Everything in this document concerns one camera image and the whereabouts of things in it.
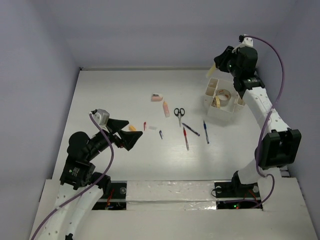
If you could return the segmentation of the yellow highlighter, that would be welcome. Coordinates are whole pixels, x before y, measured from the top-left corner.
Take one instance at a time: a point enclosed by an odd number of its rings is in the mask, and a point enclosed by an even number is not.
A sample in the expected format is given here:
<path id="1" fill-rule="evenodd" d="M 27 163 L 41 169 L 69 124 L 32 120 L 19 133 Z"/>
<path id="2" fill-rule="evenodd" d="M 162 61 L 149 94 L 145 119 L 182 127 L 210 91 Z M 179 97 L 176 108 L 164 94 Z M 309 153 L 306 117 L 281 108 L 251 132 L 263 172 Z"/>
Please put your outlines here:
<path id="1" fill-rule="evenodd" d="M 214 64 L 212 65 L 212 67 L 208 70 L 208 72 L 206 73 L 205 77 L 206 77 L 207 79 L 210 78 L 210 77 L 213 75 L 213 73 L 215 72 L 216 69 L 217 69 L 217 68 L 216 68 L 216 64 L 214 63 Z"/>

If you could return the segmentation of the beige masking tape roll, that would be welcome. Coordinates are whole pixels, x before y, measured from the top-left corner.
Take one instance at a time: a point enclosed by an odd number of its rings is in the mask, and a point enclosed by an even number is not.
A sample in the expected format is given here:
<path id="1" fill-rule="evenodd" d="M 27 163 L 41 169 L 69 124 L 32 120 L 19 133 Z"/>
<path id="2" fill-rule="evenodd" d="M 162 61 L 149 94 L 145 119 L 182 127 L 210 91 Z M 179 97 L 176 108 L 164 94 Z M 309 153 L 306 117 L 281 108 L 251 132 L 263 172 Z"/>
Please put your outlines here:
<path id="1" fill-rule="evenodd" d="M 220 101 L 220 98 L 216 95 L 212 101 L 212 106 L 217 108 L 217 109 L 220 109 L 221 108 L 221 101 Z"/>

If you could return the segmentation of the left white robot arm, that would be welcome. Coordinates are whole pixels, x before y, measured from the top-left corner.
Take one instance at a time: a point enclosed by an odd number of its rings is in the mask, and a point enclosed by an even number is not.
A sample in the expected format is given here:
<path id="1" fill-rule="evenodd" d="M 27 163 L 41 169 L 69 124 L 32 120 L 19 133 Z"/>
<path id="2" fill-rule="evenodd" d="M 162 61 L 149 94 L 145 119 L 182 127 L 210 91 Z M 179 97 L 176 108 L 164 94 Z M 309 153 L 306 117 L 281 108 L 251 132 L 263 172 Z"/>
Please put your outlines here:
<path id="1" fill-rule="evenodd" d="M 114 159 L 114 147 L 131 150 L 142 131 L 124 131 L 127 120 L 92 120 L 98 133 L 73 133 L 68 140 L 67 158 L 62 170 L 53 210 L 34 231 L 33 240 L 77 240 L 90 211 L 100 198 L 112 195 L 107 175 Z M 92 160 L 110 149 L 111 160 L 104 172 L 96 172 Z"/>

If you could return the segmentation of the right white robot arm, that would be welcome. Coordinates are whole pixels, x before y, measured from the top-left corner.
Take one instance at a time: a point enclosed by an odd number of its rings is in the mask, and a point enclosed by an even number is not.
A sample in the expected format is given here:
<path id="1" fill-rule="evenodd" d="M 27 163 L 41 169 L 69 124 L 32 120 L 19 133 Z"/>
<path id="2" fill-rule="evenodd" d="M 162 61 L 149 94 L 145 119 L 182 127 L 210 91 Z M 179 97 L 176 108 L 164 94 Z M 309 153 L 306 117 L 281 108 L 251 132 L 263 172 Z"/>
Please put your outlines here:
<path id="1" fill-rule="evenodd" d="M 258 52 L 251 46 L 227 46 L 214 58 L 215 66 L 233 77 L 233 87 L 251 110 L 260 127 L 254 159 L 233 174 L 230 190 L 242 196 L 249 186 L 270 175 L 270 169 L 281 168 L 295 161 L 302 134 L 280 117 L 268 97 L 263 81 L 256 73 Z"/>

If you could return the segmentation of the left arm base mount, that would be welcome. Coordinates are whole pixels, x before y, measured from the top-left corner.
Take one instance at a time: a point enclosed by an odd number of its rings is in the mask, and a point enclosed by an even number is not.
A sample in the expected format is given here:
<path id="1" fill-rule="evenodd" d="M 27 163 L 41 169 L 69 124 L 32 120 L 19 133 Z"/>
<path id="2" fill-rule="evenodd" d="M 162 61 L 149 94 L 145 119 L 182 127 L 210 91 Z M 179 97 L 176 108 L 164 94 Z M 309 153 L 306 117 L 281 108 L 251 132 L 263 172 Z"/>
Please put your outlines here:
<path id="1" fill-rule="evenodd" d="M 92 210 L 122 211 L 127 209 L 127 182 L 112 181 L 108 193 L 104 194 Z"/>

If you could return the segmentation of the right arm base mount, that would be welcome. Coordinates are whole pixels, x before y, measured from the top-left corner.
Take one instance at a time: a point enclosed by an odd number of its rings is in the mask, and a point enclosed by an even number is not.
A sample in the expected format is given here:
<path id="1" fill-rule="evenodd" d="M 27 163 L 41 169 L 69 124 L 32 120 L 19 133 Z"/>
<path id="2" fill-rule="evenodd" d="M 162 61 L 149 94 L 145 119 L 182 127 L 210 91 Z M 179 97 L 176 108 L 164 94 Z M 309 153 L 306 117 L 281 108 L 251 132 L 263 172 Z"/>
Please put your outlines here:
<path id="1" fill-rule="evenodd" d="M 231 181 L 218 181 L 210 194 L 215 198 L 218 210 L 262 208 L 257 206 L 262 201 L 257 183 L 234 186 Z"/>

